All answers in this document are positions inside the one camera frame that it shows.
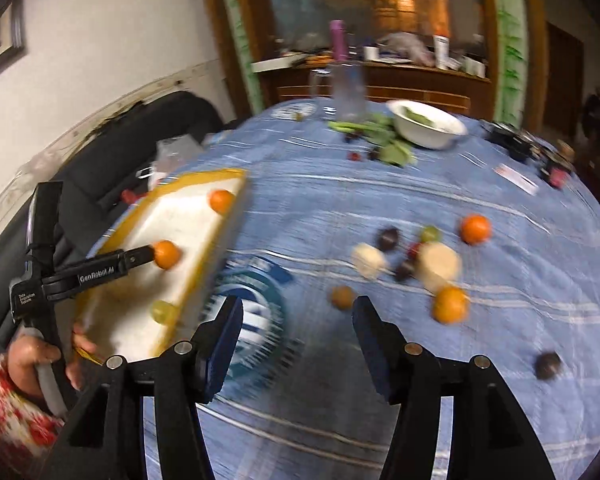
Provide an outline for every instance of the floral sleeve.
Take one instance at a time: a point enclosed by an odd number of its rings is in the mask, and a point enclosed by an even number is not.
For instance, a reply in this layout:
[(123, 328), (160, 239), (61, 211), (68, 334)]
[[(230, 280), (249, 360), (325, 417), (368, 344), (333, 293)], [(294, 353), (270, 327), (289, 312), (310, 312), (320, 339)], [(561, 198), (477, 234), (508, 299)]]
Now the floral sleeve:
[(16, 392), (0, 356), (0, 457), (25, 478), (36, 478), (64, 422)]

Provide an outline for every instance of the blue tablecloth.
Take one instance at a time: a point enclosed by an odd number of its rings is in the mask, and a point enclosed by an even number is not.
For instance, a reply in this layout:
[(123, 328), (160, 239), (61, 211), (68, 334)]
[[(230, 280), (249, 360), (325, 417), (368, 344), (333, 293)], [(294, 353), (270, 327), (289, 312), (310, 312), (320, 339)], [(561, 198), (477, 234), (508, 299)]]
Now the blue tablecloth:
[[(385, 110), (383, 105), (374, 105)], [(368, 295), (407, 340), (466, 361), (490, 357), (528, 416), (556, 478), (575, 479), (600, 448), (600, 206), (577, 178), (564, 190), (486, 142), (477, 121), (451, 150), (416, 149), (418, 163), (394, 168), (347, 160), (368, 145), (342, 142), (324, 122), (277, 120), (272, 109), (243, 124), (182, 169), (251, 171), (254, 199), (230, 259), (257, 254), (294, 276), (285, 288), (288, 336), (302, 343), (288, 373), (253, 397), (218, 397), (199, 409), (218, 479), (376, 479), (397, 406), (376, 394), (350, 315), (328, 300), (348, 284)], [(497, 175), (501, 163), (539, 186), (531, 196)], [(470, 213), (491, 219), (479, 247), (458, 238)], [(461, 286), (472, 309), (461, 324), (431, 319), (431, 298), (416, 281), (363, 280), (350, 266), (360, 242), (398, 227), (406, 241), (434, 224), (462, 257)], [(390, 259), (396, 264), (401, 254)], [(534, 376), (542, 351), (557, 351), (562, 373)], [(451, 402), (444, 402), (434, 478), (448, 464)], [(158, 478), (152, 400), (146, 402), (150, 478)]]

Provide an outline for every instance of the metal screw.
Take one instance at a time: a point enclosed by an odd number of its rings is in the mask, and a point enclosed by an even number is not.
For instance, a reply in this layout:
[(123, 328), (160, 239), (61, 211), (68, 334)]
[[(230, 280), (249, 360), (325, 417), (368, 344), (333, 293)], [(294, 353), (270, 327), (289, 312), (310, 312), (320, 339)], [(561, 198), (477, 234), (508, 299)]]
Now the metal screw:
[(477, 355), (476, 357), (474, 357), (474, 364), (478, 367), (478, 368), (489, 368), (491, 366), (491, 361), (489, 361), (489, 358), (484, 356), (484, 355)]
[(173, 351), (176, 352), (176, 354), (184, 355), (191, 352), (192, 348), (193, 346), (191, 346), (189, 341), (180, 341), (176, 346), (173, 347)]
[(122, 357), (119, 355), (112, 355), (109, 359), (107, 359), (107, 368), (111, 370), (115, 370), (122, 364)]
[(404, 351), (409, 355), (420, 355), (422, 354), (422, 346), (418, 343), (407, 343), (404, 346)]

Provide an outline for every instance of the picture frame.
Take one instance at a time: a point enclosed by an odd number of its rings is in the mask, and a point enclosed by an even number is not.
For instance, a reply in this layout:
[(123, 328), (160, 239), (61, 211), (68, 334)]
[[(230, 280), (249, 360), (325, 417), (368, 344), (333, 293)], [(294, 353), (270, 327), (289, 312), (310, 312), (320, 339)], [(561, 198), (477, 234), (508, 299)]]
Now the picture frame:
[(22, 0), (13, 0), (0, 17), (0, 72), (24, 50)]

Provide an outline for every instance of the human hand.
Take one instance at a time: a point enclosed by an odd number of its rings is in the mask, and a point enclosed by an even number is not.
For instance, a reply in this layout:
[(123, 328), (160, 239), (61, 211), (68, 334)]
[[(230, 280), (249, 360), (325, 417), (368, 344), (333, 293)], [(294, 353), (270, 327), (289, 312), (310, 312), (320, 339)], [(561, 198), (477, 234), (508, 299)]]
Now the human hand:
[[(79, 324), (74, 324), (72, 345), (90, 354), (97, 352), (97, 346), (85, 335)], [(32, 335), (21, 335), (9, 345), (7, 350), (7, 370), (13, 384), (26, 396), (35, 400), (43, 400), (44, 396), (38, 383), (36, 365), (51, 364), (58, 361), (61, 351)], [(79, 390), (82, 387), (82, 373), (78, 354), (73, 352), (72, 358), (67, 361), (65, 373), (71, 385)]]

